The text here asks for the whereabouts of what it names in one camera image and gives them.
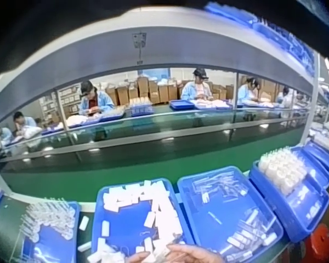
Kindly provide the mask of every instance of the shelf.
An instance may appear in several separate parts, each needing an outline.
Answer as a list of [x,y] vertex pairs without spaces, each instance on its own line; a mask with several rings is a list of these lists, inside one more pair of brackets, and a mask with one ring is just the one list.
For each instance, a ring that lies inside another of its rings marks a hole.
[[68,106],[72,106],[74,104],[79,104],[81,103],[80,100],[75,100],[74,102],[70,102],[70,103],[67,103],[67,104],[63,104],[62,107],[68,107]]

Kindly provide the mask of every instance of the finger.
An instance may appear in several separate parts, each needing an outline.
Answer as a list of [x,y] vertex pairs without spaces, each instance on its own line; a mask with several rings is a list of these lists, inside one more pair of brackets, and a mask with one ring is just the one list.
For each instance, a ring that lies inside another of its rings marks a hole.
[[205,259],[208,256],[210,256],[210,252],[207,250],[194,246],[194,245],[168,245],[167,246],[169,250],[176,251],[176,252],[183,252],[187,253],[188,255],[192,256],[195,259]]
[[135,263],[135,262],[138,262],[138,261],[142,261],[149,254],[150,254],[150,252],[139,252],[139,253],[136,253],[136,254],[130,256],[129,258],[127,258],[126,263]]

